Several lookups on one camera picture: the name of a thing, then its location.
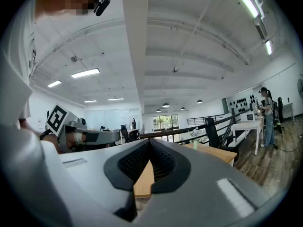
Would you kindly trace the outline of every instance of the window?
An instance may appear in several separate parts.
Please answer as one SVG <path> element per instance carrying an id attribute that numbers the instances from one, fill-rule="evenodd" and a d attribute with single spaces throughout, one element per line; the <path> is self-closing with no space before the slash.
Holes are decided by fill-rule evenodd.
<path id="1" fill-rule="evenodd" d="M 154 131 L 165 131 L 165 130 L 178 130 L 179 122 L 178 115 L 164 115 L 164 116 L 155 116 L 153 118 L 153 128 Z M 157 139 L 162 139 L 165 141 L 175 142 L 180 140 L 180 135 L 169 135 L 158 137 Z"/>
<path id="2" fill-rule="evenodd" d="M 176 115 L 176 114 L 172 115 L 171 120 L 172 120 L 172 126 L 173 127 L 178 127 L 179 126 L 178 115 Z"/>

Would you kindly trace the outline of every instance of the wooden floor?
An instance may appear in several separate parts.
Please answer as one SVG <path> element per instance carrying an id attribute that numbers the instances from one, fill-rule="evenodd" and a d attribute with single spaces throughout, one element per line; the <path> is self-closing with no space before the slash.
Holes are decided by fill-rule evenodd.
<path id="1" fill-rule="evenodd" d="M 273 146 L 261 148 L 259 142 L 258 154 L 255 156 L 256 147 L 256 131 L 252 130 L 239 144 L 239 158 L 234 163 L 234 167 L 243 172 L 246 176 L 257 182 L 269 196 L 275 195 L 278 191 L 286 189 L 292 181 L 293 176 L 298 169 L 303 156 L 303 116 L 295 118 L 295 122 L 291 119 L 282 123 L 285 128 L 282 134 L 275 131 L 275 141 L 280 149 Z M 138 215 L 147 205 L 149 198 L 136 199 Z"/>

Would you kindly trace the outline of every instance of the wooden table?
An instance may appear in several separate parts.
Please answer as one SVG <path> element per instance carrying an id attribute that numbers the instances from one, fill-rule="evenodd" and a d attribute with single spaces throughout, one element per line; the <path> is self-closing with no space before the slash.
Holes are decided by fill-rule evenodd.
<path id="1" fill-rule="evenodd" d="M 194 144 L 193 143 L 189 143 L 184 145 L 186 147 L 189 148 L 194 148 Z M 203 144 L 198 144 L 198 151 L 202 151 L 202 152 L 206 152 L 208 154 L 211 154 L 215 157 L 220 158 L 221 160 L 225 161 L 226 163 L 229 163 L 231 166 L 233 166 L 233 162 L 235 157 L 237 156 L 237 153 L 235 152 L 230 152 L 227 150 L 222 150 L 222 149 L 217 149 L 214 147 L 210 147 L 210 146 L 205 146 Z"/>
<path id="2" fill-rule="evenodd" d="M 194 148 L 194 144 L 186 144 L 184 145 L 189 148 Z M 230 165 L 233 165 L 233 161 L 235 157 L 237 156 L 237 153 L 221 150 L 217 148 L 213 148 L 210 146 L 205 146 L 203 144 L 198 144 L 198 151 L 206 152 L 208 154 L 211 154 L 213 156 L 219 157 L 223 161 L 229 163 Z M 142 172 L 141 176 L 139 177 L 138 181 L 134 185 L 134 196 L 136 198 L 145 198 L 151 196 L 151 185 L 153 185 L 155 182 L 154 176 L 153 176 L 153 168 L 152 164 L 149 161 Z"/>

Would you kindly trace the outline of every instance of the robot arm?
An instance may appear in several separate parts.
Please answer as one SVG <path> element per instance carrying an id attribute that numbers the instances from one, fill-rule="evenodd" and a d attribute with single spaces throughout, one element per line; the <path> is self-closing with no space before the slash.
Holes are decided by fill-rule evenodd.
<path id="1" fill-rule="evenodd" d="M 46 125 L 56 135 L 58 144 L 65 153 L 70 152 L 66 139 L 66 133 L 69 132 L 74 132 L 76 145 L 97 146 L 120 140 L 119 132 L 88 130 L 85 119 L 78 118 L 60 105 L 56 105 L 53 108 L 46 121 Z"/>

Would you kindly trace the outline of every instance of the woman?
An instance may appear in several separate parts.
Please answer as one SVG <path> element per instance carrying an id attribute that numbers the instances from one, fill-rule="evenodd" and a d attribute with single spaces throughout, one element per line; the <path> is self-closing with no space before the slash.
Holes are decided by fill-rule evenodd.
<path id="1" fill-rule="evenodd" d="M 264 96 L 265 106 L 260 107 L 265 111 L 266 129 L 265 136 L 261 147 L 268 147 L 269 145 L 275 145 L 275 133 L 274 133 L 274 115 L 273 115 L 273 101 L 271 93 L 266 87 L 261 88 L 261 95 Z"/>
<path id="2" fill-rule="evenodd" d="M 134 129 L 134 130 L 136 129 L 136 124 L 137 124 L 137 123 L 136 123 L 136 120 L 134 119 L 133 122 L 132 122 L 133 129 Z"/>

